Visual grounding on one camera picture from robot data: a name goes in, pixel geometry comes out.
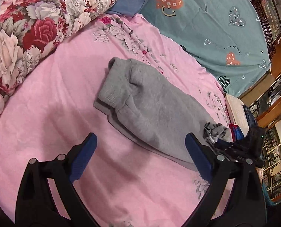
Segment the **red rose floral bolster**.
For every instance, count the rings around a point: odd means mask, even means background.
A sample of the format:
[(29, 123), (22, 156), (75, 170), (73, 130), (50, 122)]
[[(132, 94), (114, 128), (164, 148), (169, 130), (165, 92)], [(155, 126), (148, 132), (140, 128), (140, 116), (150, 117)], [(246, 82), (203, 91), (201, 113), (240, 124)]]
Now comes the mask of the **red rose floral bolster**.
[(43, 58), (117, 1), (0, 0), (0, 117)]

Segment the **cream quilted pillow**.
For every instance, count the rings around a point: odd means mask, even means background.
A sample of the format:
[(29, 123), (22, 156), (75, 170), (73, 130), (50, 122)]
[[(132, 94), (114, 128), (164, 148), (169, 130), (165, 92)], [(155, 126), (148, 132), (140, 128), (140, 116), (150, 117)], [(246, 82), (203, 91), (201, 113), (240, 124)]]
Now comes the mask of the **cream quilted pillow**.
[(228, 93), (225, 100), (231, 123), (238, 125), (243, 135), (246, 136), (249, 131), (249, 125), (243, 107), (244, 103)]

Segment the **teal heart print quilt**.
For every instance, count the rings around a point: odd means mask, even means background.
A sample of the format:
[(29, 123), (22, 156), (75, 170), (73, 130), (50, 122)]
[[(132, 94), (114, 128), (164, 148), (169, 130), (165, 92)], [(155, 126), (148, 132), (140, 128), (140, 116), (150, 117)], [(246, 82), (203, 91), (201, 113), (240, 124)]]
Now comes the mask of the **teal heart print quilt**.
[(240, 96), (270, 69), (258, 15), (249, 0), (146, 0), (140, 13)]

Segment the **grey sweatpants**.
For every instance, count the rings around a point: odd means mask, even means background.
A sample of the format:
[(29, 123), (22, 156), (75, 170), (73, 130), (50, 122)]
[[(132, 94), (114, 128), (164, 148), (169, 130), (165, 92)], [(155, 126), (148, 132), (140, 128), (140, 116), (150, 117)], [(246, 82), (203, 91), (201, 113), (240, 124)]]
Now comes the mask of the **grey sweatpants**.
[(219, 138), (232, 141), (228, 127), (152, 66), (112, 58), (108, 68), (94, 107), (137, 145), (196, 171), (185, 145), (187, 134), (193, 133), (203, 145)]

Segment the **red and blue garment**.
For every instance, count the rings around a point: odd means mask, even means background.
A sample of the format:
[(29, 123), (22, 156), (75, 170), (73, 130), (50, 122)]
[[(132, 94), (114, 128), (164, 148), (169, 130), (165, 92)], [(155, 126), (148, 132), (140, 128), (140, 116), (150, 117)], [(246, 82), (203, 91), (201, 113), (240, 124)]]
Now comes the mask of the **red and blue garment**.
[(232, 139), (233, 139), (234, 142), (244, 138), (244, 134), (243, 134), (243, 132), (241, 131), (241, 129), (238, 125), (229, 124), (229, 128), (230, 128)]

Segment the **dark navy patterned cloth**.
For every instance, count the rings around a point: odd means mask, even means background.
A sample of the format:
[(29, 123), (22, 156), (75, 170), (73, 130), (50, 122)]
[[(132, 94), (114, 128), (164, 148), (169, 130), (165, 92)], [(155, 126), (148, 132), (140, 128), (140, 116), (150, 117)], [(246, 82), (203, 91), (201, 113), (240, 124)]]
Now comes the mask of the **dark navy patterned cloth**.
[(247, 120), (249, 128), (258, 127), (256, 118), (253, 116), (250, 109), (245, 104), (243, 104), (243, 109), (245, 112), (245, 116), (246, 116), (246, 120)]

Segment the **wooden display cabinet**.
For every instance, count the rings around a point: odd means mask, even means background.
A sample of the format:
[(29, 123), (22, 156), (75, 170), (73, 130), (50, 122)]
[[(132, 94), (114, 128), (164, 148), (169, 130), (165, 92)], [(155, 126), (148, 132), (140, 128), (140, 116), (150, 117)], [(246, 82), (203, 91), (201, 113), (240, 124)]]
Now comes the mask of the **wooden display cabinet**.
[(271, 68), (241, 100), (265, 129), (262, 180), (273, 201), (281, 199), (281, 141), (275, 125), (281, 120), (281, 20), (275, 0), (251, 0), (262, 24)]

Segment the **pink floral bed sheet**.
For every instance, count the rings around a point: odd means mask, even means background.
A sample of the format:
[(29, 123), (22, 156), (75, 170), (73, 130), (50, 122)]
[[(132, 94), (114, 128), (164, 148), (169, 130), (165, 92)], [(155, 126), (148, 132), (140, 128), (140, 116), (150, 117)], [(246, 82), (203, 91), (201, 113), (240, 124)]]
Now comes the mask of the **pink floral bed sheet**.
[(104, 14), (42, 61), (0, 118), (0, 206), (13, 219), (28, 161), (52, 160), (89, 133), (97, 149), (74, 186), (101, 226), (181, 226), (207, 184), (179, 164), (119, 133), (93, 103), (111, 58), (154, 66), (194, 96), (216, 122), (229, 117), (220, 85), (193, 57), (145, 18)]

